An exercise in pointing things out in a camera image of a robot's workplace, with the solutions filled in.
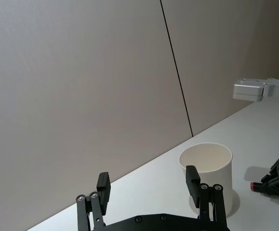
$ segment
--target silver metal arm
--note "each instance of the silver metal arm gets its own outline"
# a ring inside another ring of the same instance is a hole
[[[279,97],[279,79],[240,79],[234,85],[234,99],[261,101],[264,97]]]

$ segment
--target screw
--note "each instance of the screw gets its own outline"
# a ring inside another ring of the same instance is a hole
[[[77,198],[77,200],[78,200],[78,201],[82,201],[83,198],[84,198],[83,196],[79,196],[79,197]]]
[[[221,190],[221,189],[222,189],[222,187],[219,186],[219,185],[216,185],[214,188],[215,188],[216,190]]]
[[[160,217],[160,219],[161,219],[161,220],[166,220],[166,219],[167,219],[167,216],[166,216],[166,215],[162,215],[162,216]]]
[[[143,218],[142,218],[141,216],[135,217],[135,222],[136,222],[136,223],[140,223],[140,222],[142,222],[142,221],[143,221]]]

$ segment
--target tabletop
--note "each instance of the tabletop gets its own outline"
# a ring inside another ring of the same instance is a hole
[[[252,103],[113,182],[104,222],[109,225],[154,213],[197,217],[190,207],[192,199],[178,157],[201,142],[221,143],[233,153],[234,203],[227,218],[230,230],[279,230],[279,197],[250,190],[250,182],[259,182],[279,158],[279,98]],[[76,205],[29,229],[45,230],[77,231]]]

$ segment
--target black line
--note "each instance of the black line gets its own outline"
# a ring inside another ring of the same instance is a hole
[[[166,22],[166,18],[165,18],[163,3],[162,3],[162,0],[159,0],[159,1],[160,1],[160,6],[162,8],[163,16],[164,16],[164,21],[165,21],[165,25],[166,25],[166,30],[167,30],[167,35],[168,35],[168,38],[169,38],[170,47],[171,47],[172,53],[173,53],[173,61],[174,61],[174,65],[176,67],[176,71],[177,71],[177,75],[178,75],[178,79],[179,79],[179,84],[180,84],[180,89],[181,89],[181,93],[182,93],[182,97],[183,97],[184,107],[186,108],[186,115],[187,115],[187,119],[188,119],[188,124],[189,124],[189,128],[191,129],[191,134],[192,134],[192,137],[193,137],[194,134],[193,134],[192,126],[191,126],[191,121],[190,121],[189,115],[188,115],[188,110],[187,110],[187,106],[186,106],[186,99],[185,99],[184,93],[183,93],[183,88],[182,88],[182,84],[181,84],[181,80],[180,80],[180,75],[179,75],[179,71],[178,71],[178,67],[177,67],[176,58],[175,58],[174,52],[173,52],[172,40],[171,40],[170,35],[169,35],[169,30],[168,30],[168,26],[167,26],[167,22]]]

